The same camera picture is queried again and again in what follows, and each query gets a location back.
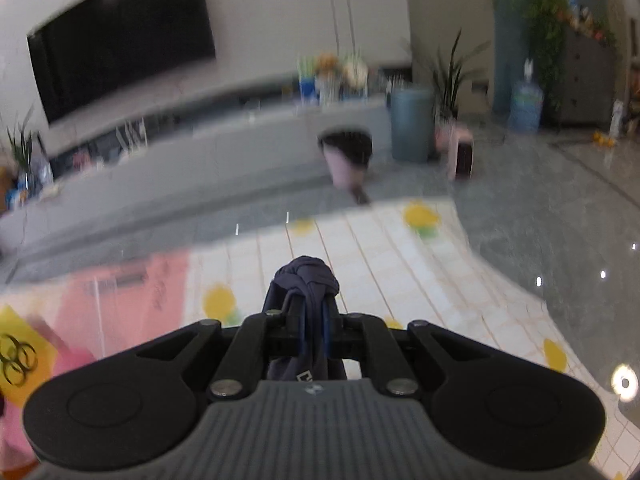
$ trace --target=blue-gray cylindrical bin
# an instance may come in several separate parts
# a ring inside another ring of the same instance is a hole
[[[391,94],[391,153],[395,160],[426,162],[436,149],[433,89],[395,90]]]

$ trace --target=television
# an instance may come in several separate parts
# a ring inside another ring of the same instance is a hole
[[[28,43],[50,123],[123,86],[215,57],[205,0],[84,0]]]

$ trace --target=dark gray cloth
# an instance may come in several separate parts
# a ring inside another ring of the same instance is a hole
[[[293,296],[302,296],[305,300],[305,344],[298,357],[273,360],[268,379],[322,381],[346,378],[342,361],[326,358],[322,337],[323,305],[335,307],[338,292],[338,280],[319,258],[300,256],[276,272],[262,311],[277,309],[286,314]]]

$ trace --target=yellow biohazard bag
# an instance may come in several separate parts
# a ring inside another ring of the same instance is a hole
[[[0,391],[23,407],[29,396],[49,380],[56,348],[10,307],[0,309]]]

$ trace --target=bolt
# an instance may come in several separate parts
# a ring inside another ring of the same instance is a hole
[[[386,384],[386,389],[397,397],[413,395],[418,391],[418,383],[413,379],[392,379]]]
[[[220,379],[210,389],[216,397],[233,397],[242,391],[242,384],[235,379]]]

